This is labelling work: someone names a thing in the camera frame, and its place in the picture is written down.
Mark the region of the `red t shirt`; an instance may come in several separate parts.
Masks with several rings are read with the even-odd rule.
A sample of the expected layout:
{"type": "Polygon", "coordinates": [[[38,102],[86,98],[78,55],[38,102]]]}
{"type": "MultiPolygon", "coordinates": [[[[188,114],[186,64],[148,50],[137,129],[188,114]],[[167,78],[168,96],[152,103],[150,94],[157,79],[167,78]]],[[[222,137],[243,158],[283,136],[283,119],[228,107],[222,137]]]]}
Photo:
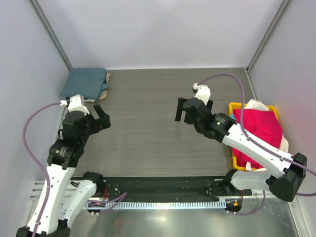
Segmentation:
{"type": "MultiPolygon", "coordinates": [[[[280,147],[283,132],[273,111],[244,109],[243,126],[248,132],[266,143],[274,146],[275,148],[280,147]]],[[[249,163],[252,168],[262,168],[262,165],[237,149],[233,149],[233,154],[236,157],[237,165],[240,167],[246,167],[249,163]]]]}

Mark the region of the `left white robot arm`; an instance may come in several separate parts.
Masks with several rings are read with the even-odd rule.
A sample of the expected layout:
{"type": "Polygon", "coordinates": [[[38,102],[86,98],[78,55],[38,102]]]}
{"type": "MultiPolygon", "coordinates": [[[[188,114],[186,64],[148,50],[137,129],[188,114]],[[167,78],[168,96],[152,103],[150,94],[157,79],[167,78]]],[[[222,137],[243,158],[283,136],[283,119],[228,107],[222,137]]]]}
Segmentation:
{"type": "Polygon", "coordinates": [[[36,209],[26,226],[20,227],[18,237],[68,237],[71,225],[90,197],[103,191],[103,175],[84,173],[75,192],[63,203],[69,181],[93,134],[111,126],[110,116],[100,105],[93,106],[99,116],[94,118],[83,109],[69,110],[57,132],[57,140],[49,148],[45,183],[36,209]]]}

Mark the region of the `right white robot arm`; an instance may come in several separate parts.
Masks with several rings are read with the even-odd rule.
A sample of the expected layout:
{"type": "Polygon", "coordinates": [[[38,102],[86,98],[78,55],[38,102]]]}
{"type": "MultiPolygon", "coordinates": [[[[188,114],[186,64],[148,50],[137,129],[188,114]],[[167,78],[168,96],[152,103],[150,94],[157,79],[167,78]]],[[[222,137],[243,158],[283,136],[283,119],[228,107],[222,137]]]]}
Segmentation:
{"type": "Polygon", "coordinates": [[[263,171],[232,169],[224,178],[227,185],[237,190],[263,190],[291,202],[306,177],[307,158],[291,155],[262,141],[256,136],[245,136],[241,125],[226,114],[212,114],[212,100],[178,98],[175,120],[185,113],[185,122],[208,139],[235,148],[264,167],[263,171]]]}

